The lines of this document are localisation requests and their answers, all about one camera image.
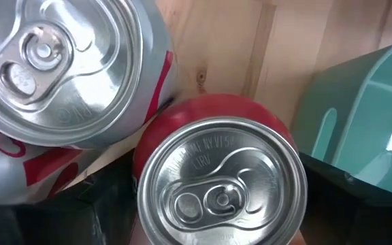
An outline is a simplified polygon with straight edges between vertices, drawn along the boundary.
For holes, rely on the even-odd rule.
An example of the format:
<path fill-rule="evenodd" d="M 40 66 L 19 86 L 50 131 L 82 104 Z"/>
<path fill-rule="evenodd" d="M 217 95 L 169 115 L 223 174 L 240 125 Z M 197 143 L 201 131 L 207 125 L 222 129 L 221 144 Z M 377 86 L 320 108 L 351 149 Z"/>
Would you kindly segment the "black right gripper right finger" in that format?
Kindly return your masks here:
<path fill-rule="evenodd" d="M 308 179 L 301 224 L 307 245 L 392 245 L 392 192 L 305 153 Z"/>

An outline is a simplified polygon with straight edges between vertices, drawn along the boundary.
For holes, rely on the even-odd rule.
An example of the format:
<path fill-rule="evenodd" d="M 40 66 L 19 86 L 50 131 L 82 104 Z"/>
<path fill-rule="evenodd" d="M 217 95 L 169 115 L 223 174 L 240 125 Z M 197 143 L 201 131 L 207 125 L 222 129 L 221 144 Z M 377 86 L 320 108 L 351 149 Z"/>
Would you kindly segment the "silver soda can red print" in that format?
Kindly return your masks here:
<path fill-rule="evenodd" d="M 155 0 L 0 0 L 0 205 L 58 193 L 175 93 Z"/>

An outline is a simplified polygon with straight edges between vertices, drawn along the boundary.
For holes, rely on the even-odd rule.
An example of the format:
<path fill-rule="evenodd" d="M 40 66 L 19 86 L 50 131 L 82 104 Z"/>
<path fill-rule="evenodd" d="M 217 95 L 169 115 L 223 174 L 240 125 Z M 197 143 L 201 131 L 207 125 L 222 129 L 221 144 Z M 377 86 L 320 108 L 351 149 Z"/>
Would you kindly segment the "teal plastic bin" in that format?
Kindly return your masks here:
<path fill-rule="evenodd" d="M 291 129 L 300 151 L 392 193 L 392 45 L 318 73 Z"/>

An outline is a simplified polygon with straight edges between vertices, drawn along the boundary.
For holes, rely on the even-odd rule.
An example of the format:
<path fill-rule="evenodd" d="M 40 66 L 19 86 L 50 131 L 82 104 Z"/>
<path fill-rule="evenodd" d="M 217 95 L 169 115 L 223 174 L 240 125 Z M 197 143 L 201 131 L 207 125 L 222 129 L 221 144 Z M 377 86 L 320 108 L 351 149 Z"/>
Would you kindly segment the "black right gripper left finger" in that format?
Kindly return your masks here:
<path fill-rule="evenodd" d="M 127 245 L 137 213 L 129 151 L 37 204 L 0 206 L 0 245 Z"/>

